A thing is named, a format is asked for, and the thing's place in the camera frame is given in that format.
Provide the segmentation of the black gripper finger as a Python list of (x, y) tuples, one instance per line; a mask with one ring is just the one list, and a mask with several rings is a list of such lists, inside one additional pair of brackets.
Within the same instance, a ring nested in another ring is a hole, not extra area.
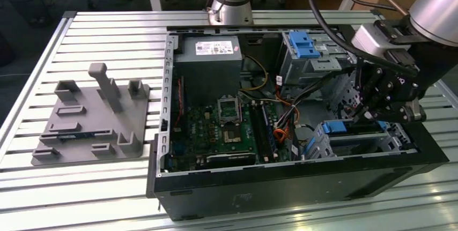
[(418, 99), (393, 102), (371, 108), (369, 112), (378, 121), (385, 122), (423, 122), (426, 120), (426, 113)]
[(411, 100), (395, 100), (394, 89), (401, 86), (398, 74), (393, 70), (374, 65), (365, 65), (357, 71), (357, 91), (359, 103), (354, 109), (354, 121), (377, 121), (370, 114), (371, 108), (378, 108), (393, 102), (407, 102)]

